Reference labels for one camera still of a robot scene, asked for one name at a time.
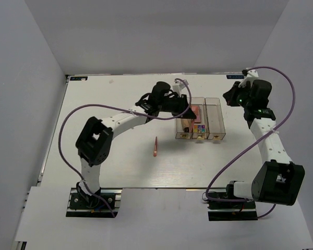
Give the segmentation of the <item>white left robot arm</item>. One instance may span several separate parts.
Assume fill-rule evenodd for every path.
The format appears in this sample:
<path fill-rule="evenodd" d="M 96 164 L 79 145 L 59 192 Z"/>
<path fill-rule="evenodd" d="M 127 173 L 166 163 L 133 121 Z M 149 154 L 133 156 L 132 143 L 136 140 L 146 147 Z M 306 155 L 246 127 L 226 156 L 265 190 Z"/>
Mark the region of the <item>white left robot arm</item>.
<path fill-rule="evenodd" d="M 181 93 L 187 87 L 187 81 L 179 78 L 175 79 L 174 85 L 158 81 L 152 91 L 144 94 L 130 109 L 122 109 L 118 114 L 104 119 L 91 117 L 87 120 L 76 141 L 82 174 L 77 191 L 87 207 L 93 208 L 99 204 L 100 165 L 109 156 L 114 138 L 158 119 L 159 113 L 170 113 L 172 119 L 197 117 L 190 108 L 191 94 Z"/>

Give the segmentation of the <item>colourful small eyeshadow palette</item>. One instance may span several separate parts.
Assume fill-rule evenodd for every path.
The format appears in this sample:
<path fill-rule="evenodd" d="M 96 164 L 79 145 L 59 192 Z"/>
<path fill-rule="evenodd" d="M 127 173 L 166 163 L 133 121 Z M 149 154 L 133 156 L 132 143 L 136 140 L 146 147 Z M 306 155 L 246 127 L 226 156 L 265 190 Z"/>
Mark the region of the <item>colourful small eyeshadow palette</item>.
<path fill-rule="evenodd" d="M 193 127 L 193 133 L 205 133 L 206 126 L 204 124 L 195 124 Z"/>

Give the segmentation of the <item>rose gold blush palette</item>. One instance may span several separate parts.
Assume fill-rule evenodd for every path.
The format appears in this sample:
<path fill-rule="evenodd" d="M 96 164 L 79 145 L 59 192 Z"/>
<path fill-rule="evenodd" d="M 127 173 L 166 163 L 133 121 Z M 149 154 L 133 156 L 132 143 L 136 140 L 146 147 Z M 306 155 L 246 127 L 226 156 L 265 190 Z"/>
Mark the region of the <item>rose gold blush palette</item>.
<path fill-rule="evenodd" d="M 191 106 L 192 111 L 196 115 L 196 119 L 194 119 L 194 123 L 201 123 L 201 108 L 198 105 Z"/>

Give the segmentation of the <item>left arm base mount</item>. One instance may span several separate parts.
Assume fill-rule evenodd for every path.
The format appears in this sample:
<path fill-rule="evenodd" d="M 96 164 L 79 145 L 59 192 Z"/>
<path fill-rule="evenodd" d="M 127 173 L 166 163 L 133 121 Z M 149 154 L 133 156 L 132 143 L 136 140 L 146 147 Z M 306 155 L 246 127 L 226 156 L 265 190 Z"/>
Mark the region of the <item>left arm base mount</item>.
<path fill-rule="evenodd" d="M 71 188 L 66 217 L 68 218 L 115 218 L 121 204 L 122 189 L 102 189 L 99 196 L 103 197 L 113 211 L 114 216 L 105 202 L 93 197 L 88 203 L 76 188 Z"/>

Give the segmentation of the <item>beige foundation tube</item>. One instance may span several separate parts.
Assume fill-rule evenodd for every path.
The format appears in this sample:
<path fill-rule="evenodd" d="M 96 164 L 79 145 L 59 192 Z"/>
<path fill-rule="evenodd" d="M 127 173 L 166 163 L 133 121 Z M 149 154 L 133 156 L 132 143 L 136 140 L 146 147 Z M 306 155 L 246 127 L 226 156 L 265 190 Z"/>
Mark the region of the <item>beige foundation tube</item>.
<path fill-rule="evenodd" d="M 181 124 L 182 124 L 182 128 L 183 131 L 185 133 L 191 133 L 192 131 L 192 119 L 181 119 Z"/>

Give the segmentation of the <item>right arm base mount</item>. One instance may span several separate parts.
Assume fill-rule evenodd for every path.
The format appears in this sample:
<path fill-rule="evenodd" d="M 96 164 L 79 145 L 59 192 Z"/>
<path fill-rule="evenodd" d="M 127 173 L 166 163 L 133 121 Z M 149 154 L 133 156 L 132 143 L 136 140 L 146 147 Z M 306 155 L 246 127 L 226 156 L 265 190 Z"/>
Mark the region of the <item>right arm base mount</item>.
<path fill-rule="evenodd" d="M 258 220 L 255 202 L 211 201 L 202 194 L 203 202 L 208 204 L 209 221 L 255 221 Z"/>

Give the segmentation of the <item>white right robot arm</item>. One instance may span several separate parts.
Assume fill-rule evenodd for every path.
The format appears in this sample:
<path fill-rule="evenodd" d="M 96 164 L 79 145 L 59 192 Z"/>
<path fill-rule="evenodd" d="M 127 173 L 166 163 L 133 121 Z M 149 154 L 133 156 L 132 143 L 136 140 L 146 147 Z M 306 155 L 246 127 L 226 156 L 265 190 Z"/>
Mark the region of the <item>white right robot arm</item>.
<path fill-rule="evenodd" d="M 246 82 L 244 86 L 236 81 L 223 94 L 227 105 L 244 109 L 244 119 L 258 141 L 262 159 L 262 167 L 252 181 L 233 181 L 233 190 L 225 194 L 230 207 L 238 207 L 244 199 L 292 206 L 303 182 L 304 167 L 293 163 L 275 131 L 276 117 L 268 108 L 271 90 L 271 83 L 265 80 Z"/>

